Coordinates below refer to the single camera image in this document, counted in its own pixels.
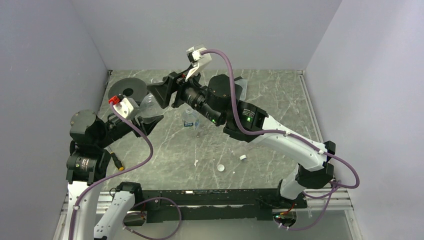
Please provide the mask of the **clear bottle white cap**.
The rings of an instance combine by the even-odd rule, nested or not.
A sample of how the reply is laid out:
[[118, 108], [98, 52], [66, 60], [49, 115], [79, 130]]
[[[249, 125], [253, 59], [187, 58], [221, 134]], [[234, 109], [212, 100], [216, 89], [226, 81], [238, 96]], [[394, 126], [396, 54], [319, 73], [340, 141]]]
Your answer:
[[139, 106], [139, 116], [143, 119], [163, 115], [164, 110], [160, 107], [153, 94], [147, 94]]

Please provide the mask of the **labelled water bottle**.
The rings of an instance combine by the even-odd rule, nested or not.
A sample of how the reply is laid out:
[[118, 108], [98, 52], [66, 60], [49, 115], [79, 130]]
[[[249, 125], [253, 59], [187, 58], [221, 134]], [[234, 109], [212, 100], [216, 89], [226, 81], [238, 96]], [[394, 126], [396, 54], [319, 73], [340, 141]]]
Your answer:
[[184, 129], [194, 138], [198, 137], [200, 118], [199, 114], [191, 107], [186, 108], [182, 113], [182, 123]]

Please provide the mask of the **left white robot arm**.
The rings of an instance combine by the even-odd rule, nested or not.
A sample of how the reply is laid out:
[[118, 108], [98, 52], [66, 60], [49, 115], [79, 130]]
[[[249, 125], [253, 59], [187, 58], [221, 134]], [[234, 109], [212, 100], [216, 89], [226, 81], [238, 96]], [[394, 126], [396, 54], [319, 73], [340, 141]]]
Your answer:
[[118, 160], [106, 148], [129, 133], [148, 136], [162, 119], [163, 115], [157, 115], [122, 121], [111, 114], [103, 121], [88, 109], [72, 116], [70, 156], [66, 162], [68, 208], [64, 240], [110, 240], [117, 230], [117, 221], [126, 215], [124, 210], [137, 210], [143, 205], [141, 185], [122, 183], [118, 187], [117, 204], [96, 223], [99, 196], [104, 181], [109, 179], [109, 162]]

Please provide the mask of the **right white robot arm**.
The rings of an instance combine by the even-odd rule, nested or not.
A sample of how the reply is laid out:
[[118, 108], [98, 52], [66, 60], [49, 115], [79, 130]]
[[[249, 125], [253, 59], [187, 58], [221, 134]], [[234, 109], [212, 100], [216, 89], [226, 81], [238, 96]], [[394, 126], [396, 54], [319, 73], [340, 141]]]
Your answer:
[[225, 74], [215, 75], [207, 86], [202, 86], [200, 77], [198, 74], [185, 80], [183, 73], [172, 72], [162, 82], [149, 84], [147, 90], [163, 109], [170, 105], [171, 96], [175, 94], [173, 108], [187, 104], [215, 126], [224, 126], [223, 132], [230, 138], [269, 147], [296, 161], [297, 167], [281, 181], [275, 194], [280, 207], [289, 207], [305, 189], [320, 189], [333, 178], [334, 167], [326, 155], [334, 153], [332, 143], [298, 136], [265, 110], [237, 99], [237, 114], [242, 127], [250, 132], [265, 131], [263, 134], [246, 134], [238, 128], [232, 111], [230, 78]]

